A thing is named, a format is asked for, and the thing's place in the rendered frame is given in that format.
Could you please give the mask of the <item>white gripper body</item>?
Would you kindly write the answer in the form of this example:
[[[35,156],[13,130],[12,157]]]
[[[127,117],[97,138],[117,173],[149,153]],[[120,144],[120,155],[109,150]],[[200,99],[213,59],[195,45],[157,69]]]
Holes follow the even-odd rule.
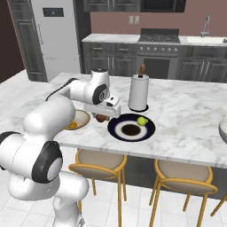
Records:
[[[113,106],[113,107],[85,104],[84,109],[94,114],[101,114],[101,115],[106,115],[114,118],[119,118],[121,115],[120,104],[117,104],[116,106]]]

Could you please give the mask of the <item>dark blue white plate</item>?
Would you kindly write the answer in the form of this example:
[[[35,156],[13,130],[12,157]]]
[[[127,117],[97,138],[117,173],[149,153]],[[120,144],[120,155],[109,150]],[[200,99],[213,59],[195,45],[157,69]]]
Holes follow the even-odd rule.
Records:
[[[119,118],[113,118],[108,122],[108,132],[115,138],[125,142],[139,142],[148,139],[155,132],[154,123],[147,117],[144,126],[137,124],[140,114],[125,113]]]

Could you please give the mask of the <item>beige bowl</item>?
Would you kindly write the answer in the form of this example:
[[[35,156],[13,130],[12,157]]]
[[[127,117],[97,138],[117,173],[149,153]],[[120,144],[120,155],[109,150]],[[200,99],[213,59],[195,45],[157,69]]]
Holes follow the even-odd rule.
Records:
[[[81,129],[89,123],[90,115],[83,110],[76,110],[73,116],[69,118],[69,124],[67,126],[69,126],[72,123],[72,121],[77,122],[76,129]]]

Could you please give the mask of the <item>grey bowl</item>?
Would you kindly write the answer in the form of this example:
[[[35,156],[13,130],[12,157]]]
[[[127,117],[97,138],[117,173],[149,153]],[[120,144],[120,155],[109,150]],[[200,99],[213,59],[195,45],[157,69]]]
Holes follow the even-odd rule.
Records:
[[[227,119],[222,119],[218,126],[221,139],[227,144]]]

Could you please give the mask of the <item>dark grey base cupboards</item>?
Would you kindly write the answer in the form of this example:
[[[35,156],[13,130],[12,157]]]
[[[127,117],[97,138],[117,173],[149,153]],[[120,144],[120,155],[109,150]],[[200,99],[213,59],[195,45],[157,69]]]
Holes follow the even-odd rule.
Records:
[[[182,46],[176,79],[195,82],[227,82],[227,47]]]
[[[104,68],[110,75],[131,77],[137,68],[137,45],[135,43],[83,44],[85,73],[94,68]]]

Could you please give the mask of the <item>yellow-framed beige stool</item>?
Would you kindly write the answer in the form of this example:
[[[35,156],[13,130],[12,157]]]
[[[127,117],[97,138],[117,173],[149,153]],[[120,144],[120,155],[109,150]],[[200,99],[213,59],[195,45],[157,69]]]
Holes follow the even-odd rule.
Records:
[[[121,227],[121,199],[127,200],[124,171],[127,161],[128,156],[125,154],[78,149],[75,162],[68,166],[68,169],[75,174],[91,179],[93,194],[96,194],[96,179],[117,180],[119,227]]]
[[[149,205],[153,207],[149,227],[153,227],[156,208],[158,206],[160,196],[160,189],[162,187],[187,194],[183,211],[187,209],[187,205],[192,194],[203,196],[197,222],[197,227],[200,227],[208,195],[218,192],[218,189],[212,185],[212,168],[209,166],[200,166],[167,160],[155,160],[154,170],[156,172],[156,178],[149,202]]]

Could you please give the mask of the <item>steel cooker with hob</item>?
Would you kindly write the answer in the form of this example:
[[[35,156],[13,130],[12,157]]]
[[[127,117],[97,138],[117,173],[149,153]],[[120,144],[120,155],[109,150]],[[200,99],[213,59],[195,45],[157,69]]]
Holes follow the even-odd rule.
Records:
[[[153,79],[174,79],[181,47],[178,28],[142,28],[137,42],[137,70]]]

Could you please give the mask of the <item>white fridge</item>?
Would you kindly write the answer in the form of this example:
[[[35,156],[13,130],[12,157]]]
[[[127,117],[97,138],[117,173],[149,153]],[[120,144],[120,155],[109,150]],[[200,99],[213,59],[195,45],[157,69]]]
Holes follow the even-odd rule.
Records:
[[[80,72],[73,0],[31,0],[47,79]]]

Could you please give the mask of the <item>tall dark grey cupboard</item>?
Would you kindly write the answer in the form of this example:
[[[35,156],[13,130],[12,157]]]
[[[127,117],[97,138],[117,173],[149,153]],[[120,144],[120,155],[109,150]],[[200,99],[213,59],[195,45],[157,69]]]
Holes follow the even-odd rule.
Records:
[[[31,0],[6,1],[9,5],[28,79],[32,82],[48,82]]]

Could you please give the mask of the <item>black microwave oven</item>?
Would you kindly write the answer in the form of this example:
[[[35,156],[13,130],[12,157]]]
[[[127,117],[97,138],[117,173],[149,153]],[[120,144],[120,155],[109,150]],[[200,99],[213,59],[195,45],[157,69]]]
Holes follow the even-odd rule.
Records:
[[[184,12],[186,0],[141,0],[141,12]]]

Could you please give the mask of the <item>white sink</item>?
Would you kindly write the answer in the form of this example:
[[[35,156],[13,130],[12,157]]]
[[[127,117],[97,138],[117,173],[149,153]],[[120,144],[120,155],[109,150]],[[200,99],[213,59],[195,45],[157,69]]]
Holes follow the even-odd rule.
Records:
[[[189,43],[199,44],[227,44],[227,39],[223,37],[212,37],[212,36],[188,36],[187,41]]]

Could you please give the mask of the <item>silver tap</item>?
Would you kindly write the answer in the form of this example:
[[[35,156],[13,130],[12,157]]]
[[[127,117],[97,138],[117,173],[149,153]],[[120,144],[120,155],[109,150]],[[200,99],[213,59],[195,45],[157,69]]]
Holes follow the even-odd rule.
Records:
[[[204,27],[203,30],[200,32],[200,36],[203,38],[206,35],[209,35],[209,28],[207,27],[209,25],[210,18],[209,16],[206,17],[205,22],[204,22]]]

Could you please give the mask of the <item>dark grey wall cupboards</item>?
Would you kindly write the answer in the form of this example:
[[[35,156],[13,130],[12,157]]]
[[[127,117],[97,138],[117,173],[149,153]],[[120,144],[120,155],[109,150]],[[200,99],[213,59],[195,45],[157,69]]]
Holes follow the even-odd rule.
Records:
[[[140,0],[83,0],[86,12],[139,12]]]

